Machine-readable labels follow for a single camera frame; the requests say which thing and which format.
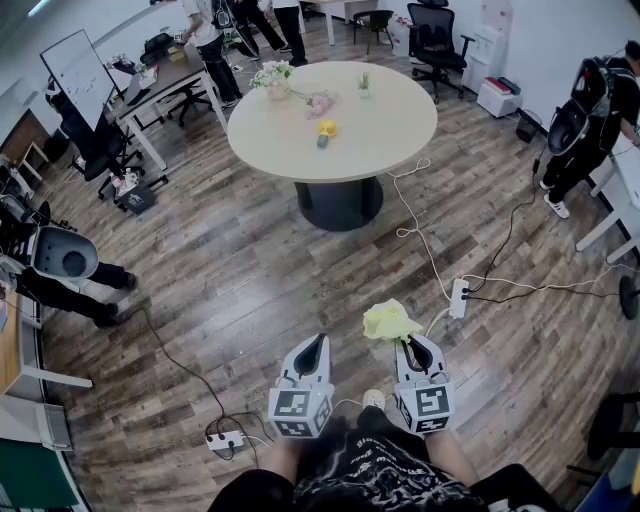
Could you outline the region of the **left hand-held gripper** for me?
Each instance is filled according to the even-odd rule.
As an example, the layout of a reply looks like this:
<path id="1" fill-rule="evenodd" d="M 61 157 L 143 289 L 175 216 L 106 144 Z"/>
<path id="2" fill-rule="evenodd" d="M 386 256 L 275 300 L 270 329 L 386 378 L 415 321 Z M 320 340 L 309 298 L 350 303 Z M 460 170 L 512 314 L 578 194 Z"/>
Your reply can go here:
<path id="1" fill-rule="evenodd" d="M 332 411 L 330 339 L 312 336 L 284 358 L 275 387 L 270 389 L 268 419 L 280 437 L 318 438 Z"/>

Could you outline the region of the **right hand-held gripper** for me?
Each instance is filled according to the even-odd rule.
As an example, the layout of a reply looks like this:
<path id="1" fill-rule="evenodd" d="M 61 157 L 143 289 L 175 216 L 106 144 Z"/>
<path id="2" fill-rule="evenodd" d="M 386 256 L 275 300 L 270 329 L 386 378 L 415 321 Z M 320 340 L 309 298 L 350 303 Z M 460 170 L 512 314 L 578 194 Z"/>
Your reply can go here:
<path id="1" fill-rule="evenodd" d="M 411 334 L 395 345 L 396 407 L 408 430 L 426 435 L 443 430 L 454 412 L 455 386 L 441 349 L 425 336 Z"/>

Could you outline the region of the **yellow-green cleaning cloth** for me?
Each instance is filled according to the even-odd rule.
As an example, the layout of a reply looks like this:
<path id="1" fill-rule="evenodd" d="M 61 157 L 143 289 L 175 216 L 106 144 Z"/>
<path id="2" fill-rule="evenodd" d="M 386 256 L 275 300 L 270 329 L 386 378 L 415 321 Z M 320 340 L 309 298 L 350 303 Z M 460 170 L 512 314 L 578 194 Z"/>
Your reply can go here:
<path id="1" fill-rule="evenodd" d="M 412 320 L 404 306 L 395 299 L 375 304 L 363 314 L 364 336 L 371 340 L 408 341 L 411 334 L 421 334 L 423 327 Z"/>

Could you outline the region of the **person's right forearm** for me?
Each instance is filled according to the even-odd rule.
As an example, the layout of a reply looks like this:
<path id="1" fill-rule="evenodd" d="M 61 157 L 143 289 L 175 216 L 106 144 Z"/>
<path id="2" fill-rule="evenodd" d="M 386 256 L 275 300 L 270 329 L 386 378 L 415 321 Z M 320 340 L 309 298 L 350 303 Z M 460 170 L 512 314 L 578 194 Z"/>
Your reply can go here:
<path id="1" fill-rule="evenodd" d="M 449 429 L 429 433 L 425 445 L 432 463 L 442 471 L 471 487 L 480 481 L 479 474 Z"/>

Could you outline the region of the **grey table with white legs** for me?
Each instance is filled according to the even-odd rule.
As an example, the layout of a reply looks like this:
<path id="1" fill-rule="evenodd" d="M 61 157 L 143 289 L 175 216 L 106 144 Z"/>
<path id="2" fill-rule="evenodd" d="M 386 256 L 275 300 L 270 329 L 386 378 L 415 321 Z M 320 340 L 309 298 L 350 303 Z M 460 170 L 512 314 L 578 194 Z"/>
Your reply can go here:
<path id="1" fill-rule="evenodd" d="M 166 162 L 134 120 L 135 116 L 140 115 L 146 109 L 151 108 L 158 101 L 176 92 L 183 86 L 191 82 L 197 82 L 206 91 L 209 103 L 224 133 L 227 133 L 228 124 L 221 104 L 216 96 L 218 92 L 217 86 L 211 79 L 204 62 L 195 48 L 187 46 L 185 57 L 176 61 L 171 61 L 169 57 L 166 57 L 163 58 L 157 66 L 156 81 L 148 86 L 149 92 L 135 105 L 128 105 L 142 89 L 140 86 L 141 74 L 138 73 L 134 75 L 131 78 L 124 99 L 116 103 L 112 114 L 115 116 L 117 122 L 124 123 L 130 129 L 131 133 L 151 157 L 157 168 L 161 172 L 164 172 L 167 169 Z"/>

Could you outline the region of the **white power strip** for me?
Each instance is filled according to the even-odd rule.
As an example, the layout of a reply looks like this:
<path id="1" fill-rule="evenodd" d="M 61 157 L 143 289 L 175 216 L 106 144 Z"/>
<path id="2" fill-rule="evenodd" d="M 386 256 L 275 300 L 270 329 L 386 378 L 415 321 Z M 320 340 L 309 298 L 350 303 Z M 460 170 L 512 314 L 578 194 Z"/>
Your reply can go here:
<path id="1" fill-rule="evenodd" d="M 453 319 L 463 319 L 469 294 L 469 282 L 457 278 L 454 280 L 449 304 L 449 315 Z"/>
<path id="2" fill-rule="evenodd" d="M 239 430 L 210 433 L 205 436 L 207 447 L 212 452 L 235 452 L 244 446 L 244 436 Z"/>

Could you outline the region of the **person's black printed shirt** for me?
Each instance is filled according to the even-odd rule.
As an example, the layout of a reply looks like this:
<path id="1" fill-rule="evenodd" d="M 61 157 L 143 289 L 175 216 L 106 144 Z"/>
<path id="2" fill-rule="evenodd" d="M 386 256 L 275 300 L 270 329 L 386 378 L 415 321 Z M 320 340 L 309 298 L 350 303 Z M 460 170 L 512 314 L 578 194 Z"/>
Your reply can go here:
<path id="1" fill-rule="evenodd" d="M 207 512 L 563 512 L 520 464 L 465 486 L 432 463 L 425 437 L 376 408 L 354 426 L 333 418 L 302 440 L 296 484 L 262 465 L 228 483 Z"/>

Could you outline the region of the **black waste bin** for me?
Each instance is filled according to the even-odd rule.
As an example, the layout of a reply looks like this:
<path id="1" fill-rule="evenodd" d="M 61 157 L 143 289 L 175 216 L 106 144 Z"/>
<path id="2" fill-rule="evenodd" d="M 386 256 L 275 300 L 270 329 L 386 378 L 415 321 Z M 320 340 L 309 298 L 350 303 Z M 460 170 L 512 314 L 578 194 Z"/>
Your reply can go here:
<path id="1" fill-rule="evenodd" d="M 519 121 L 516 126 L 516 136 L 523 142 L 529 144 L 534 137 L 541 132 L 542 125 L 540 117 L 528 109 L 518 109 Z"/>

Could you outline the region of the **pink artificial flower bunch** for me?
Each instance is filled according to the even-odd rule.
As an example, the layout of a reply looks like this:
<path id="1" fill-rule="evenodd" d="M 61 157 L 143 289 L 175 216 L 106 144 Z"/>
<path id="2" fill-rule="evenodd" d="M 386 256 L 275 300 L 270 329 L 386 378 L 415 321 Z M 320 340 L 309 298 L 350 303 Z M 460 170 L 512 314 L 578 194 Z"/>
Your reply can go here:
<path id="1" fill-rule="evenodd" d="M 335 105 L 337 99 L 337 95 L 328 90 L 312 93 L 291 90 L 291 93 L 304 103 L 306 119 L 318 119 L 324 116 Z"/>

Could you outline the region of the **white low box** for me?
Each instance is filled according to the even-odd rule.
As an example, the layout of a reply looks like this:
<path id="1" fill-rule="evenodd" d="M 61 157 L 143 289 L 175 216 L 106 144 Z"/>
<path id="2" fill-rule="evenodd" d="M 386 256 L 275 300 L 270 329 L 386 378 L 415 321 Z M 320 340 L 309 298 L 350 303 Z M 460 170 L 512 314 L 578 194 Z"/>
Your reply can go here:
<path id="1" fill-rule="evenodd" d="M 480 86 L 477 104 L 495 118 L 514 114 L 522 104 L 520 95 L 503 94 L 489 83 Z"/>

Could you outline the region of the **white vase of flowers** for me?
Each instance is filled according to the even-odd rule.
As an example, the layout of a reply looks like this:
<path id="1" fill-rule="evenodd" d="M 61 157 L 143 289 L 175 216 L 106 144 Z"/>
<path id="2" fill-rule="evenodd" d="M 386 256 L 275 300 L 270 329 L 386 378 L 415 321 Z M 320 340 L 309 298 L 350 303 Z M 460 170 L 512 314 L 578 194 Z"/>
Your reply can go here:
<path id="1" fill-rule="evenodd" d="M 294 70 L 295 67 L 284 60 L 264 62 L 250 80 L 250 86 L 265 89 L 271 100 L 284 99 L 290 93 L 289 78 Z"/>

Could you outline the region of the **green panel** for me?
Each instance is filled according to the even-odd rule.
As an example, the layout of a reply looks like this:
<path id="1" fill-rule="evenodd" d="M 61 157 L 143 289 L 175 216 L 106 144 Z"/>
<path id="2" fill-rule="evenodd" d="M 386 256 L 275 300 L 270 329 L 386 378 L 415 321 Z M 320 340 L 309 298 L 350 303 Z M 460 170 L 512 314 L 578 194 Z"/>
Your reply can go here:
<path id="1" fill-rule="evenodd" d="M 0 505 L 60 509 L 78 504 L 53 451 L 34 443 L 0 439 Z"/>

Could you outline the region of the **white water dispenser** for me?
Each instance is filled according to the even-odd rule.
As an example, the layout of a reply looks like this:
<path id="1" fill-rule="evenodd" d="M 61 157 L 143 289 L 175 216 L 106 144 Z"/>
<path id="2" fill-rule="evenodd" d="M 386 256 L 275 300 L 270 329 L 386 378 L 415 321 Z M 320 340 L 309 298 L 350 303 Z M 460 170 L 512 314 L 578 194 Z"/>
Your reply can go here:
<path id="1" fill-rule="evenodd" d="M 482 0 L 480 21 L 472 31 L 466 52 L 462 85 L 480 93 L 487 77 L 503 75 L 513 18 L 511 0 Z"/>

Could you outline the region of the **black visitor chair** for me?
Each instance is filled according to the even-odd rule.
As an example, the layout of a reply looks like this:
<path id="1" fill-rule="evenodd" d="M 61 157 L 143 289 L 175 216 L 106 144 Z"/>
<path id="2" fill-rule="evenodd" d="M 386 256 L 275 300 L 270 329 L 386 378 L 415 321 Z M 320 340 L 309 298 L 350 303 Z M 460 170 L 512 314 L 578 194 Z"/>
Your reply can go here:
<path id="1" fill-rule="evenodd" d="M 394 43 L 389 32 L 389 23 L 393 16 L 393 12 L 391 10 L 369 10 L 355 13 L 353 15 L 353 43 L 356 43 L 357 40 L 357 28 L 362 27 L 366 29 L 369 33 L 367 39 L 367 51 L 366 54 L 369 54 L 371 48 L 371 36 L 376 36 L 376 43 L 380 41 L 380 35 L 384 34 L 391 47 L 394 47 Z"/>

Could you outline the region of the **black round table pedestal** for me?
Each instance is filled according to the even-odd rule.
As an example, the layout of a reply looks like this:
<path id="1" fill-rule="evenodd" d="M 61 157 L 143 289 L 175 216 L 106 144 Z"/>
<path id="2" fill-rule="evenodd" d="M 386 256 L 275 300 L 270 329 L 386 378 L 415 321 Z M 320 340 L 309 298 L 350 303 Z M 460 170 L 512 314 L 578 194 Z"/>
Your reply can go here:
<path id="1" fill-rule="evenodd" d="M 301 213 L 312 225 L 330 232 L 359 229 L 371 222 L 383 203 L 376 177 L 342 183 L 301 183 L 295 188 Z"/>

